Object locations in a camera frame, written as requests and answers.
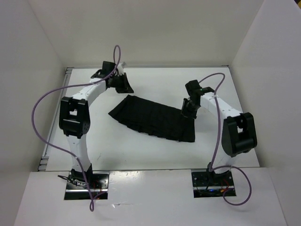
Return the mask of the black pleated skirt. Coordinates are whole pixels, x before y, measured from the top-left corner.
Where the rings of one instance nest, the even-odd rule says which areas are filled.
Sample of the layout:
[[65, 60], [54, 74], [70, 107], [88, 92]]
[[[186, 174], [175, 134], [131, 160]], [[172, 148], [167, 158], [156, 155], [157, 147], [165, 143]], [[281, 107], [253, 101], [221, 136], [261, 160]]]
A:
[[139, 133], [179, 142], [195, 142], [194, 119], [184, 117], [180, 109], [171, 106], [128, 95], [108, 115]]

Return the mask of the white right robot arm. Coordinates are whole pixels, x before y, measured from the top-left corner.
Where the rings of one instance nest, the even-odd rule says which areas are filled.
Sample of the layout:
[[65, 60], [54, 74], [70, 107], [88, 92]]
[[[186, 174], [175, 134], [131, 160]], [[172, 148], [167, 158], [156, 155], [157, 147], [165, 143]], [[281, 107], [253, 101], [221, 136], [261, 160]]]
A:
[[198, 109], [203, 107], [218, 120], [219, 144], [215, 158], [208, 164], [207, 182], [217, 185], [223, 175], [234, 165], [239, 154], [247, 153], [257, 146], [254, 118], [251, 113], [236, 110], [210, 87], [186, 86], [189, 97], [185, 98], [181, 114], [186, 118], [197, 118]]

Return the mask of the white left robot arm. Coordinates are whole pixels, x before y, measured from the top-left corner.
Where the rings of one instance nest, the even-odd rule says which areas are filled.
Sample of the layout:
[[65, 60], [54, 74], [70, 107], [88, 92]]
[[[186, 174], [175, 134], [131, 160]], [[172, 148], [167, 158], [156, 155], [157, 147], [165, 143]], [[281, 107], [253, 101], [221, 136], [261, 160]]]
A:
[[59, 128], [66, 135], [72, 153], [70, 180], [77, 180], [83, 188], [89, 188], [94, 182], [92, 163], [87, 153], [87, 133], [91, 125], [89, 107], [109, 88], [115, 88], [117, 93], [134, 92], [124, 67], [123, 62], [104, 61], [102, 68], [91, 76], [89, 86], [61, 99]]

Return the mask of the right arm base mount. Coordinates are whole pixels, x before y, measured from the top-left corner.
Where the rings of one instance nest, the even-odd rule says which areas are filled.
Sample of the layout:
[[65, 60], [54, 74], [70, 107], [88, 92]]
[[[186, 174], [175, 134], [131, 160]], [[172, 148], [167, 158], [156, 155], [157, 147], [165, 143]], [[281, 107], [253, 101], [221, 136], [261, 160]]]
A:
[[232, 173], [228, 170], [222, 174], [209, 172], [208, 169], [191, 171], [194, 198], [236, 196]]

